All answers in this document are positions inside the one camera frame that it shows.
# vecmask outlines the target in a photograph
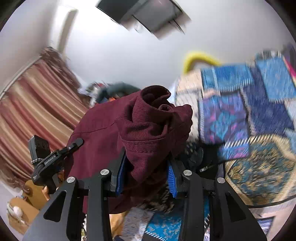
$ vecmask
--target yellow object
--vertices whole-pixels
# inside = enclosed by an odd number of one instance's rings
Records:
[[[209,65],[214,65],[214,66],[219,66],[221,65],[221,63],[214,59],[213,57],[205,54],[205,53],[201,53],[201,52],[191,52],[189,54],[187,54],[185,61],[184,61],[184,66],[183,66],[183,73],[187,74],[191,68],[192,68],[192,64],[194,62],[204,62],[207,63]]]

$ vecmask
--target metal bolt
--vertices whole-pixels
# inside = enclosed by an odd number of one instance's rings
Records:
[[[103,170],[100,171],[100,174],[101,175],[107,175],[107,174],[109,174],[109,170],[108,169],[103,169]]]
[[[219,182],[219,183],[224,183],[224,182],[225,182],[225,179],[222,178],[222,177],[219,177],[219,178],[217,178],[217,182]]]
[[[191,176],[192,171],[190,171],[190,170],[185,170],[185,171],[183,172],[183,174],[184,174],[185,176]]]
[[[68,183],[72,183],[72,182],[74,182],[75,181],[75,177],[68,177],[67,178],[67,182]]]

